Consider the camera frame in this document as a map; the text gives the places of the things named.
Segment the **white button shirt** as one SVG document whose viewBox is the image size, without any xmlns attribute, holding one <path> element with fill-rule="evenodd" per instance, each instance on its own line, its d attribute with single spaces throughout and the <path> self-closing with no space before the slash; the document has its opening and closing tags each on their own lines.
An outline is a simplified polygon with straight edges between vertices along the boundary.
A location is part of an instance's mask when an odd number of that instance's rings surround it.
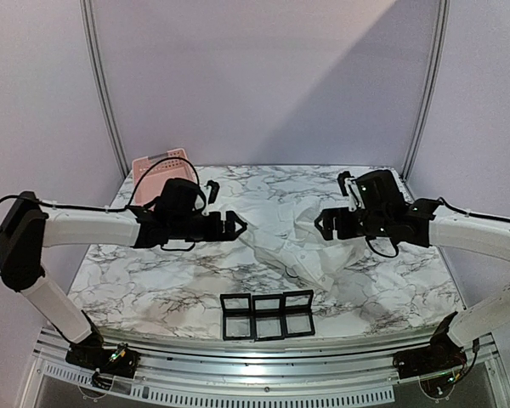
<svg viewBox="0 0 510 408">
<path fill-rule="evenodd" d="M 329 292 L 338 273 L 366 255 L 361 239 L 326 241 L 315 228 L 321 211 L 340 207 L 332 198 L 311 196 L 279 203 L 264 198 L 218 198 L 212 211 L 234 211 L 247 223 L 239 240 L 262 264 L 276 267 L 313 289 Z"/>
</svg>

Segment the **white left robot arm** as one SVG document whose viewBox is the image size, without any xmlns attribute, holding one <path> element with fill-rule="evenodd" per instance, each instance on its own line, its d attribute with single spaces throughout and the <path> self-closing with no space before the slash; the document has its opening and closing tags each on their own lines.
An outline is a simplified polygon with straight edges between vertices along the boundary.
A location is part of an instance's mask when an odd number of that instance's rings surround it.
<svg viewBox="0 0 510 408">
<path fill-rule="evenodd" d="M 164 247 L 169 241 L 235 241 L 247 223 L 235 212 L 206 212 L 199 184 L 170 178 L 161 194 L 142 205 L 122 208 L 57 205 L 31 191 L 13 196 L 0 224 L 0 277 L 24 296 L 68 342 L 66 362 L 95 374 L 134 378 L 139 352 L 126 344 L 107 348 L 97 326 L 46 272 L 42 251 L 65 245 Z"/>
</svg>

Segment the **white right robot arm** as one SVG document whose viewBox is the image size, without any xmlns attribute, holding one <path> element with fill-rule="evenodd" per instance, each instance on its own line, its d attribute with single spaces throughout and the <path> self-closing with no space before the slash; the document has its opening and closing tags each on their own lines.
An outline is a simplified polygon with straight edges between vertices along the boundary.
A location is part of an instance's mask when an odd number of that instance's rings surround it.
<svg viewBox="0 0 510 408">
<path fill-rule="evenodd" d="M 405 200 L 391 171 L 374 170 L 357 178 L 348 172 L 337 178 L 345 207 L 327 208 L 314 226 L 326 241 L 386 238 L 418 247 L 452 247 L 510 263 L 510 218 L 453 207 L 444 198 Z M 467 375 L 470 365 L 464 349 L 510 322 L 510 284 L 494 297 L 446 316 L 425 347 L 394 355 L 402 379 L 446 372 L 462 366 L 448 383 Z"/>
</svg>

